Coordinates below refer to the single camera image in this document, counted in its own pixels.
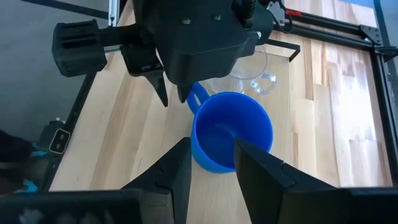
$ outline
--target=glass rim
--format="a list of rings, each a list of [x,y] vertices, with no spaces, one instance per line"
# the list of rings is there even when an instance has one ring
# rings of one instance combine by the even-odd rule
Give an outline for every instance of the glass rim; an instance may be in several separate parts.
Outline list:
[[[261,52],[261,51],[258,51],[258,50],[255,50],[255,51],[254,51],[254,53],[261,53],[261,54],[264,54],[264,55],[266,56],[266,63],[265,63],[264,68],[261,70],[261,72],[259,72],[257,75],[255,75],[255,76],[253,76],[253,77],[251,77],[251,78],[241,78],[241,77],[234,76],[234,75],[232,75],[232,74],[233,74],[232,71],[229,73],[229,75],[231,75],[231,76],[234,77],[234,78],[240,79],[240,80],[252,80],[252,79],[255,79],[255,78],[257,78],[258,76],[260,76],[260,75],[266,70],[266,68],[267,68],[267,66],[268,66],[268,53],[265,51],[264,46],[262,46],[262,49],[264,50],[264,52]]]

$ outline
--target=wooden tabletop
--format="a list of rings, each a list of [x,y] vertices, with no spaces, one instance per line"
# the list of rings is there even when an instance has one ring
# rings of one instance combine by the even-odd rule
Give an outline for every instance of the wooden tabletop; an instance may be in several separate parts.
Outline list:
[[[338,0],[285,0],[288,8],[376,26],[372,9]],[[134,23],[131,1],[119,22]],[[301,53],[266,45],[267,72],[279,79],[267,96],[254,92],[274,127],[271,153],[336,187],[390,186],[391,177],[369,54],[295,35]],[[167,81],[164,108],[145,78],[131,77],[120,53],[97,74],[51,190],[120,189],[189,136],[193,115]],[[235,174],[192,163],[187,223],[248,223]]]

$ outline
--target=mug handle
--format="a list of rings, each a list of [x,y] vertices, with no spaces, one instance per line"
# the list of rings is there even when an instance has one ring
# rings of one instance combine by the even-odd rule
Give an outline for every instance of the mug handle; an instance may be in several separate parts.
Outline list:
[[[271,86],[266,89],[261,88],[260,84],[258,82],[256,82],[255,80],[253,80],[250,83],[250,85],[254,88],[254,90],[256,92],[258,92],[260,95],[267,95],[275,88],[276,84],[278,83],[276,76],[273,74],[262,73],[259,78],[266,78],[271,81]]]
[[[200,107],[200,105],[197,103],[197,99],[195,98],[195,96],[197,96],[201,104],[210,97],[201,84],[199,84],[198,82],[194,83],[191,92],[189,93],[187,98],[188,106],[193,114],[196,114]]]

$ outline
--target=robotic end effector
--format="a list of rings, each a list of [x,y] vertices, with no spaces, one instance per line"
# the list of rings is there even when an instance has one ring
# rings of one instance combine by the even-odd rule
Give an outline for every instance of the robotic end effector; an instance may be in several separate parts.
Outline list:
[[[274,22],[284,23],[281,0],[187,1],[133,0],[136,23],[130,26],[99,29],[95,20],[57,24],[52,52],[61,74],[101,71],[104,48],[120,46],[129,74],[146,77],[167,106],[163,72],[184,102],[195,82],[226,76],[238,58],[267,42]]]

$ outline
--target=wood grain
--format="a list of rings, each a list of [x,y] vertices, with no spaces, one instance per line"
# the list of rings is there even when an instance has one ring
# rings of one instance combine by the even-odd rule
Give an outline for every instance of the wood grain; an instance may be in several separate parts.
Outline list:
[[[338,0],[285,0],[285,5],[354,24],[376,26],[372,9]],[[123,25],[134,23],[131,1]],[[386,145],[368,53],[279,32],[266,45],[266,72],[278,78],[267,96],[253,91],[273,127],[271,153],[336,187],[390,186]],[[131,77],[120,53],[107,55],[76,124],[51,190],[119,189],[149,168],[182,137],[192,113],[166,82],[164,108],[145,78]],[[211,174],[195,162],[187,223],[249,223],[235,174]]]

